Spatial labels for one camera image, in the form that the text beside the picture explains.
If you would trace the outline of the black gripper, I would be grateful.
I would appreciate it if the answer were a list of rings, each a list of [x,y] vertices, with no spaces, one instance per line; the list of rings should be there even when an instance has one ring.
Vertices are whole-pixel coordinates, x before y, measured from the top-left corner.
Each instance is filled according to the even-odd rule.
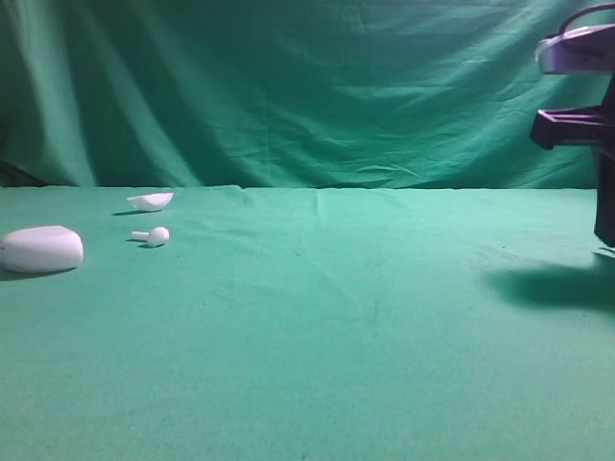
[[[614,26],[583,26],[541,40],[535,53],[547,75],[597,72],[614,75]],[[545,150],[556,146],[594,148],[597,169],[595,235],[614,247],[614,82],[596,106],[539,109],[529,138]]]

